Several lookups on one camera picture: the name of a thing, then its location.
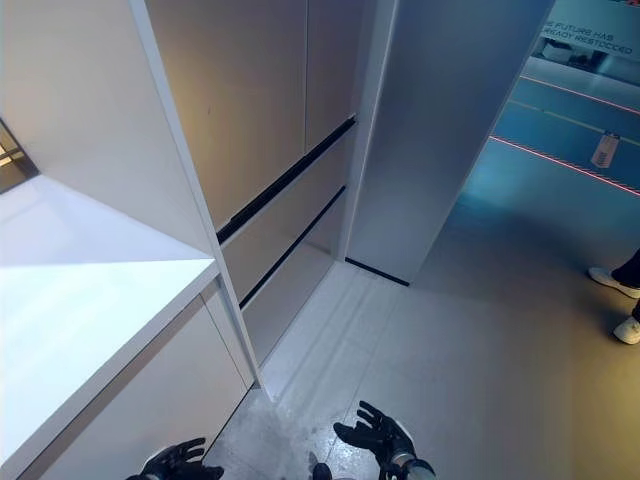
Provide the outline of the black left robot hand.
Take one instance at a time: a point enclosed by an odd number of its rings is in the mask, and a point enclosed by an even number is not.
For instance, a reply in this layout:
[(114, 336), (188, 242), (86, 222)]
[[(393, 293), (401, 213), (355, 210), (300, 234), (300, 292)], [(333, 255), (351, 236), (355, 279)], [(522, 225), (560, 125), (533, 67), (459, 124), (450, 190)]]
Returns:
[(166, 447), (127, 480), (219, 480), (224, 475), (224, 468), (208, 466), (202, 461), (205, 443), (205, 437), (198, 437)]

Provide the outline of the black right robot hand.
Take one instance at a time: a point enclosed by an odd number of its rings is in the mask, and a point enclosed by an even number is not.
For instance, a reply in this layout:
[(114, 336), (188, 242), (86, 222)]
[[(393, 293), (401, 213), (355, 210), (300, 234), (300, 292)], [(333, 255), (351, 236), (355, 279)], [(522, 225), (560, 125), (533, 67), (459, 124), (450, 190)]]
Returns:
[(359, 402), (354, 426), (336, 422), (333, 430), (344, 443), (371, 452), (379, 465), (416, 458), (410, 435), (392, 417), (366, 401)]

